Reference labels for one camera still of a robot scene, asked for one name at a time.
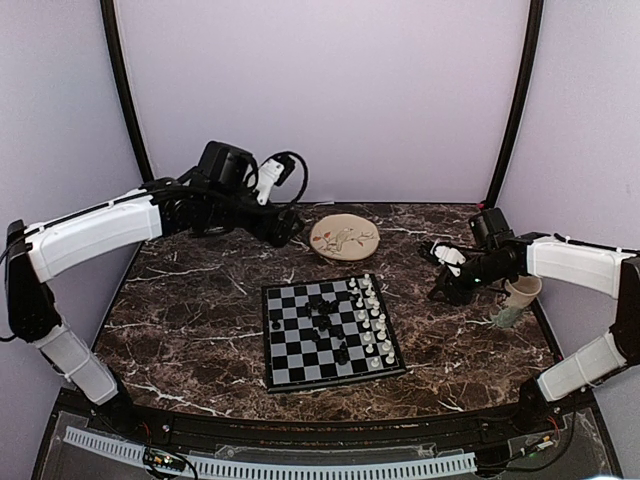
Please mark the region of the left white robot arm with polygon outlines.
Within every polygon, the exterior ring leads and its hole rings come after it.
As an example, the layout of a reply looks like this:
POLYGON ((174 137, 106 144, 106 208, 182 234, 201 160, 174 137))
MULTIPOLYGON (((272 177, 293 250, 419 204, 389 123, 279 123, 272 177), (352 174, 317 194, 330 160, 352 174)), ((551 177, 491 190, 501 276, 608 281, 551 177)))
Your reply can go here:
POLYGON ((120 436, 141 427, 140 412, 124 398, 115 374, 76 334, 59 307, 59 276, 86 273, 119 253, 189 231, 195 236, 243 229, 274 247, 286 245, 304 227, 293 205, 262 200, 258 192, 223 191, 193 181, 162 179, 76 213, 29 226, 13 222, 1 256, 9 333, 48 360, 94 405, 120 436))

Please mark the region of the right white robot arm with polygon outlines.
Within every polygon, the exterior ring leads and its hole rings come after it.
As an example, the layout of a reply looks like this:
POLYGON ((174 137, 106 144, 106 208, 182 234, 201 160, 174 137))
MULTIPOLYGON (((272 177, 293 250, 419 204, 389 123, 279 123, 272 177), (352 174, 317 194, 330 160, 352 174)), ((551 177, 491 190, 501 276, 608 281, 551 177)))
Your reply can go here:
POLYGON ((434 290, 454 305, 497 281, 546 284, 542 302, 565 357, 540 373, 533 395, 511 410, 517 432, 534 432, 547 420, 548 404, 638 365, 638 252, 537 232, 474 249, 437 242, 428 252, 443 268, 434 290))

